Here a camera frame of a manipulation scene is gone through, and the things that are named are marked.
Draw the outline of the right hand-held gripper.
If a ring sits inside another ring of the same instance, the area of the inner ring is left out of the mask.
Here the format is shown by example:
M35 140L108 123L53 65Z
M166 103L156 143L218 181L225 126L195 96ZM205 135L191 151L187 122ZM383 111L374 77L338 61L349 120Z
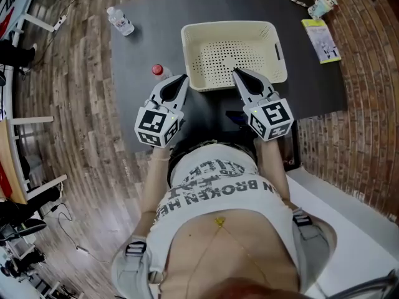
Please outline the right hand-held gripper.
M287 100L278 96L269 79L249 69L235 68L233 80L245 103L248 125L255 133L263 141L287 135L294 117Z

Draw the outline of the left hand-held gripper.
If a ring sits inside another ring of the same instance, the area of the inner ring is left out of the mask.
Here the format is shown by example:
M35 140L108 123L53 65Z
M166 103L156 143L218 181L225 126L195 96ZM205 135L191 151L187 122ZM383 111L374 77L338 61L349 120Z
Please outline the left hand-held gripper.
M135 122L134 130L140 143L158 148L170 144L181 128L184 117L181 109L189 84L187 75L175 75L155 85L150 100L139 108Z

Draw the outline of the red-capped white bottle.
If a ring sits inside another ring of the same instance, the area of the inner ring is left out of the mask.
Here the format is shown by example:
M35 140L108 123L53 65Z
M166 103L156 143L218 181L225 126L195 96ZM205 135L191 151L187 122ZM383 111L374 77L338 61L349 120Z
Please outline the red-capped white bottle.
M165 80L173 76L171 70L161 64L155 64L151 68L152 74L159 81Z

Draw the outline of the cream perforated plastic basket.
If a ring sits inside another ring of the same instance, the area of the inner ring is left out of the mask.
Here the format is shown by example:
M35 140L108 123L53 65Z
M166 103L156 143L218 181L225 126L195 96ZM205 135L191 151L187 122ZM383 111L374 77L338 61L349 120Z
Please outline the cream perforated plastic basket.
M275 26L264 21L220 21L181 29L190 87L209 92L234 87L233 70L249 69L283 83L287 69Z

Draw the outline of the clear plastic water bottle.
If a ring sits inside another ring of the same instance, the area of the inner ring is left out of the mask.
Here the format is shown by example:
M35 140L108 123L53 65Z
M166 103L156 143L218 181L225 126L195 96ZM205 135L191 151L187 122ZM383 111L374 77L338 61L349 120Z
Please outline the clear plastic water bottle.
M126 18L122 10L116 7L107 9L109 22L123 35L129 36L134 30L134 25Z

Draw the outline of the person's right forearm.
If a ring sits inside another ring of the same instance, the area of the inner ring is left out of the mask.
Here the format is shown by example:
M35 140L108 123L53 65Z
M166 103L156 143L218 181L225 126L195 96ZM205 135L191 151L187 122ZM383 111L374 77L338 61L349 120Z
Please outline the person's right forearm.
M261 176L266 178L277 189L285 205L292 210L296 209L296 206L291 202L287 176L277 140L265 142L260 138L256 138L254 145Z

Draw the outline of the person's left forearm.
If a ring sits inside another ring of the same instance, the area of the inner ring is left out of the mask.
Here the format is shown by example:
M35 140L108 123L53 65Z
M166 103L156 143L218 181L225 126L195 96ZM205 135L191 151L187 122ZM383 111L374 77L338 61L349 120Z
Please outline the person's left forearm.
M167 175L170 148L153 149L140 204L141 217L133 231L134 235L146 237L153 225L160 201L168 190Z

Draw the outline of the dark grey table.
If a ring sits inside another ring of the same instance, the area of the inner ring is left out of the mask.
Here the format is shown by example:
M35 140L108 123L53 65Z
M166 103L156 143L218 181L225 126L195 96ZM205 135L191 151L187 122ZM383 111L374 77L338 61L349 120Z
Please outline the dark grey table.
M312 0L300 0L311 3ZM121 5L135 30L124 37L112 29L112 72L122 136L131 153L147 150L134 131L138 109L156 85L151 72L162 64L186 71L181 29L214 21L272 23L286 61L287 80L275 84L297 120L347 109L340 64L321 64L301 23L307 11L290 0L131 0Z

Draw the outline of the black case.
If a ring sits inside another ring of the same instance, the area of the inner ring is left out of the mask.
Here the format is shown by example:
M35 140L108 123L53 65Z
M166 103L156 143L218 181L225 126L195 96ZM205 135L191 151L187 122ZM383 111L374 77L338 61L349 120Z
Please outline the black case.
M282 140L282 158L285 172L298 169L302 166L300 160L299 135L297 122L294 121L287 135Z

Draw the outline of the yellow-green book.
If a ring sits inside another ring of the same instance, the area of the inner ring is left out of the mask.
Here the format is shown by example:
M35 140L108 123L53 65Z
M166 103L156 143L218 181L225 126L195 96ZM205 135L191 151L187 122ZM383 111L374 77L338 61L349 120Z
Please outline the yellow-green book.
M340 52L323 20L303 19L301 23L314 47L320 64L341 60Z

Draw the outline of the cartoon figurine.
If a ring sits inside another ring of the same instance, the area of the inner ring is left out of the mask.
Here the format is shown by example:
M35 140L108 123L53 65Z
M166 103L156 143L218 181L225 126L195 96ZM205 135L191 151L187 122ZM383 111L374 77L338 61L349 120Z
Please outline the cartoon figurine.
M315 3L308 8L308 13L314 20L319 20L337 5L337 0L315 0Z

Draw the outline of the white printed t-shirt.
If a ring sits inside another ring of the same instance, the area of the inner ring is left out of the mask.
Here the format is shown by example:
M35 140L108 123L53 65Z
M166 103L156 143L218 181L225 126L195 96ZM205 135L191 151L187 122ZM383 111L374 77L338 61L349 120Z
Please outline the white printed t-shirt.
M162 272L180 227L212 212L245 209L262 214L279 234L296 266L293 213L277 189L258 174L255 162L237 149L219 144L186 155L173 171L172 187L160 201L147 237L152 271Z

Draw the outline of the person's chest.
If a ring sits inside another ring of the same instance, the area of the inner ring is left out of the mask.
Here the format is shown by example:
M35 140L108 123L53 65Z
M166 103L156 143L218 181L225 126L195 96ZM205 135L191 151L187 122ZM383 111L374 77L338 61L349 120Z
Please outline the person's chest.
M287 299L299 276L272 224L246 210L185 223L168 254L160 299Z

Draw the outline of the wooden table with white legs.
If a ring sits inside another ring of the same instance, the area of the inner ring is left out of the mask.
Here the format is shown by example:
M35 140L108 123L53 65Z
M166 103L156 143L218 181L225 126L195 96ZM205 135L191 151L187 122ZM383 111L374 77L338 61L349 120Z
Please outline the wooden table with white legs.
M67 180L67 175L63 174L48 183L28 192L27 185L29 180L24 178L22 166L17 151L14 126L36 123L50 123L54 121L53 116L40 116L30 118L10 118L0 121L0 165L10 184L12 194L10 199L16 203L27 204L28 200L41 195L44 191Z

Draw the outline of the white desk with red graphic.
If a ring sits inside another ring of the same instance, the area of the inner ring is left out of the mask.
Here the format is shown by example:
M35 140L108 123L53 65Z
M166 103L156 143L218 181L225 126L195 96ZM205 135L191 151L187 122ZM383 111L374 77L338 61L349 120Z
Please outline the white desk with red graphic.
M17 25L20 21L29 21L49 32L54 32L54 26L27 13L31 1L15 0L5 15L0 16L0 40L4 39L11 31L17 32Z

